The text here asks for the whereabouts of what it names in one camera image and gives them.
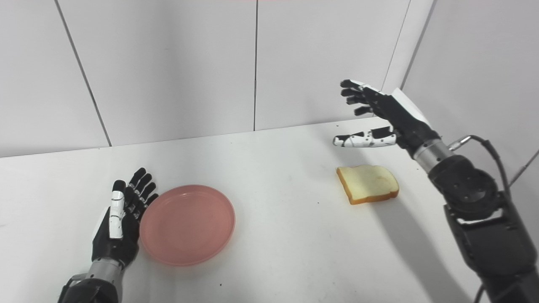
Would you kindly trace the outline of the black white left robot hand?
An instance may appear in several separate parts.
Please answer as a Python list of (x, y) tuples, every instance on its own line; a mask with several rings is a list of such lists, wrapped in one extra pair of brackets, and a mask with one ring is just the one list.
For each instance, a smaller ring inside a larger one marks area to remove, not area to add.
[(114, 182), (110, 204), (92, 241), (92, 261), (112, 259), (123, 268), (133, 262), (139, 251), (142, 217), (159, 196), (152, 179), (141, 167), (129, 182)]

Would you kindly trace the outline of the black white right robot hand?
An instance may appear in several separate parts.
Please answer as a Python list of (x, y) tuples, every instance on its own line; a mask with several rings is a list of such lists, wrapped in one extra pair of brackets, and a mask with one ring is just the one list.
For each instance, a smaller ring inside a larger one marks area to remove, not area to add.
[(350, 79), (341, 81), (340, 86), (341, 96), (346, 98), (347, 105), (361, 104), (354, 110), (354, 115), (373, 113), (389, 125), (335, 136), (334, 146), (378, 148), (397, 145), (412, 157), (420, 147), (441, 139), (402, 90), (397, 88), (391, 94), (385, 94), (368, 84)]

